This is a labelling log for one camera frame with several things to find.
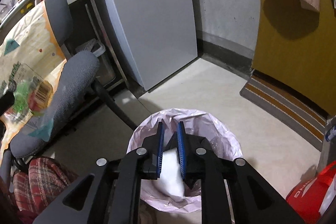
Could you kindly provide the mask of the clear printed plastic bag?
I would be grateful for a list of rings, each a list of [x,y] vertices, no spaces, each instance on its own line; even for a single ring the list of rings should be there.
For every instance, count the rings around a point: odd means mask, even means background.
[[[2,141],[9,141],[20,130],[36,136],[49,122],[45,117],[56,91],[56,78],[43,78],[25,63],[16,62],[9,76],[1,82],[1,95],[12,92],[14,103],[2,115],[5,126]]]

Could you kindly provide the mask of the plaid red trouser legs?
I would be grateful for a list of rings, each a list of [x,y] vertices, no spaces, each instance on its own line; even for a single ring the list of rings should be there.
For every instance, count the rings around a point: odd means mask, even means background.
[[[78,175],[50,157],[30,161],[28,172],[15,173],[12,200],[21,223],[33,223]]]

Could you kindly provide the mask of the white sponge block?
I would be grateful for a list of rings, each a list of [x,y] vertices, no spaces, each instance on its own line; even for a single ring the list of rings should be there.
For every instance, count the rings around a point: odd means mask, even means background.
[[[176,148],[163,153],[161,174],[155,184],[163,194],[176,202],[184,198],[185,188]]]

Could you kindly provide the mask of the red plastic bag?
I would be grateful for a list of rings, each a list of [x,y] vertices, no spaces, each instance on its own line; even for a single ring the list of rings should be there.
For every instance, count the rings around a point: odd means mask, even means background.
[[[335,197],[335,161],[315,178],[297,184],[286,196],[287,203],[305,223],[317,223]]]

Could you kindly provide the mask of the grey refrigerator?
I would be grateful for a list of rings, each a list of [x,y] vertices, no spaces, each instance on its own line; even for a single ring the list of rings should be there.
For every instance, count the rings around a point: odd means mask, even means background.
[[[145,90],[197,57],[192,0],[96,0],[96,4],[126,73]]]

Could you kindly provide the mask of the trash bin with pink liner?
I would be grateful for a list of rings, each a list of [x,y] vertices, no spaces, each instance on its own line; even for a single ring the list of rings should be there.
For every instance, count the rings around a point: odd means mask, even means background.
[[[179,122],[184,123],[187,134],[205,137],[217,157],[234,160],[243,157],[240,143],[236,136],[220,120],[212,114],[195,109],[171,108],[151,114],[134,130],[127,147],[133,151],[142,146],[145,138],[157,132],[157,125],[163,123],[167,145]],[[185,190],[185,195],[177,201],[157,187],[153,181],[142,180],[140,199],[151,207],[165,213],[193,213],[201,210],[201,184],[199,182],[191,190]]]

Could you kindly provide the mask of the grey office chair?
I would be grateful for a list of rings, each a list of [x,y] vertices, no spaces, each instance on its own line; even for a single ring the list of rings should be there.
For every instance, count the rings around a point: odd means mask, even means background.
[[[63,135],[64,128],[71,123],[71,114],[89,87],[127,126],[132,130],[137,128],[96,79],[99,65],[98,58],[89,51],[76,53],[66,62],[60,75],[60,86],[51,102],[54,114],[51,137],[48,141],[44,141],[34,136],[25,136],[20,132],[12,139],[1,165],[1,178],[6,187],[10,185],[12,163],[18,163],[19,170],[27,171],[28,167],[23,158],[42,154]]]

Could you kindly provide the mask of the clear plastic storage box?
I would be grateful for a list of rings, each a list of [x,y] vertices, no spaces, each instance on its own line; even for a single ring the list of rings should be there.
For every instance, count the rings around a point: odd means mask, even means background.
[[[80,51],[90,51],[98,58],[100,67],[98,69],[96,78],[102,85],[105,86],[116,78],[116,73],[114,72],[108,57],[108,53],[106,52],[106,48],[102,42],[97,39],[90,39],[84,44],[75,48],[76,53]]]

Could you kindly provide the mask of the yellow striped orange-edged cloth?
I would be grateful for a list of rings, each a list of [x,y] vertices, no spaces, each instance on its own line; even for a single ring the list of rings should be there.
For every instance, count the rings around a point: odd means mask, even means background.
[[[57,91],[67,61],[52,31],[44,2],[29,11],[4,38],[1,45],[1,82],[18,61],[27,64],[43,78],[53,75]],[[1,152],[8,148],[12,139],[1,140]]]

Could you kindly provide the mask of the mustard yellow door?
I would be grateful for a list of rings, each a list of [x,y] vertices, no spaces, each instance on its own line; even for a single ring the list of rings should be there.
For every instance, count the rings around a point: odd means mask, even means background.
[[[335,115],[335,0],[261,0],[252,67]]]

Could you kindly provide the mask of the striped brown doormat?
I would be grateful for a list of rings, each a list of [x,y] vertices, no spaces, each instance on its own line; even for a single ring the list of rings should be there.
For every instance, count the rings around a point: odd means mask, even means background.
[[[322,150],[327,113],[311,100],[257,71],[240,95],[287,125],[318,151]]]

